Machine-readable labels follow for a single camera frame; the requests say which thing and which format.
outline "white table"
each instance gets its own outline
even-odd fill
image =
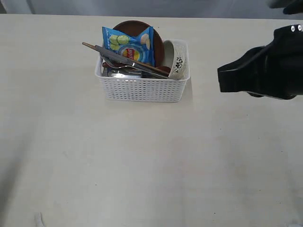
[[[222,94],[216,69],[286,20],[135,18],[188,42],[179,103],[108,101],[101,26],[0,15],[0,226],[278,227],[303,222],[303,97]]]

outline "tabletop surface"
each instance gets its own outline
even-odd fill
[[[187,41],[179,103],[108,101],[101,27]],[[279,227],[303,222],[303,97],[222,94],[216,69],[299,21],[0,15],[0,226]]]

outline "wooden plate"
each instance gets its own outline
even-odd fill
[[[138,36],[148,27],[150,27],[150,25],[144,22],[137,20],[128,20],[116,25],[114,29],[130,36]],[[153,48],[155,67],[161,66],[162,61],[164,59],[164,46],[161,37],[155,29],[153,30]]]

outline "knife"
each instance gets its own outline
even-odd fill
[[[114,52],[112,52],[110,50],[107,50],[104,47],[101,47],[101,46],[98,46],[98,45],[93,46],[93,45],[90,45],[90,44],[85,43],[85,42],[83,42],[82,44],[91,48],[91,49],[93,49],[93,50],[95,50],[95,51],[98,51],[100,53],[101,57],[110,58],[111,60],[123,63],[125,65],[130,65],[133,68],[142,70],[144,72],[148,72],[148,73],[150,73],[154,76],[161,77],[161,79],[169,79],[169,77],[168,77],[169,73],[167,73],[163,70],[157,69],[153,66],[144,64],[144,63],[136,61],[136,60],[126,58],[124,56],[121,56],[117,53],[114,53]]]

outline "basket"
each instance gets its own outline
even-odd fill
[[[190,78],[189,62],[186,62],[185,76],[181,80],[171,79],[126,79],[102,76],[102,59],[99,57],[95,68],[106,98],[119,101],[170,102],[180,101],[187,80]]]

